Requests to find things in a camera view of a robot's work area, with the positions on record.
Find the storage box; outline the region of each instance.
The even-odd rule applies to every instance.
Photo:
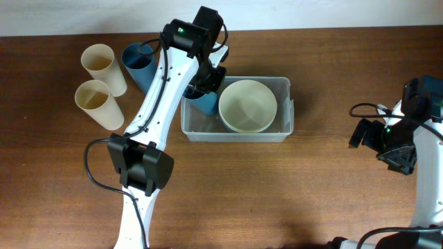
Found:
[[[261,133],[232,133],[225,128],[219,114],[207,116],[181,98],[181,130],[195,142],[282,142],[293,131],[293,100],[291,83],[285,77],[228,76],[221,83],[218,96],[230,84],[239,80],[255,80],[266,85],[277,100],[277,114],[271,126]]]

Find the wood grain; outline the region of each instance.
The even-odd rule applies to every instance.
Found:
[[[120,55],[155,34],[0,39],[0,241],[6,248],[111,248],[122,196],[89,182],[85,145],[109,136],[76,107],[89,74],[82,51],[104,43]],[[279,248],[358,239],[408,225],[415,175],[386,170],[368,148],[348,149],[358,102],[391,107],[402,85],[443,77],[443,27],[232,32],[229,75],[291,80],[295,129],[283,143],[189,142],[179,112],[166,152],[176,164],[154,209],[150,242],[173,248]],[[143,94],[117,98],[125,124]],[[120,187],[105,146],[91,152],[94,176]]]

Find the white background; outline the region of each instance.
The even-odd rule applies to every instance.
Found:
[[[0,33],[158,32],[201,5],[229,30],[443,24],[443,0],[0,0]]]

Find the blue cup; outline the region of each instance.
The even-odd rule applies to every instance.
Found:
[[[155,56],[146,57],[138,53],[140,44],[141,42],[131,44],[124,49],[122,63],[140,90],[146,94],[154,79],[157,63],[155,62]],[[141,52],[151,53],[152,48],[149,45],[144,45]]]
[[[218,97],[214,92],[205,94],[200,98],[191,100],[186,98],[194,107],[206,115],[215,115],[218,113]]]

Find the beige cup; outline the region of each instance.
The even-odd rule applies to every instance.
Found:
[[[100,80],[89,80],[75,92],[75,103],[105,129],[113,131],[125,121],[109,87]]]
[[[81,62],[94,79],[108,85],[114,97],[125,93],[126,81],[112,48],[104,44],[92,45],[83,52]]]

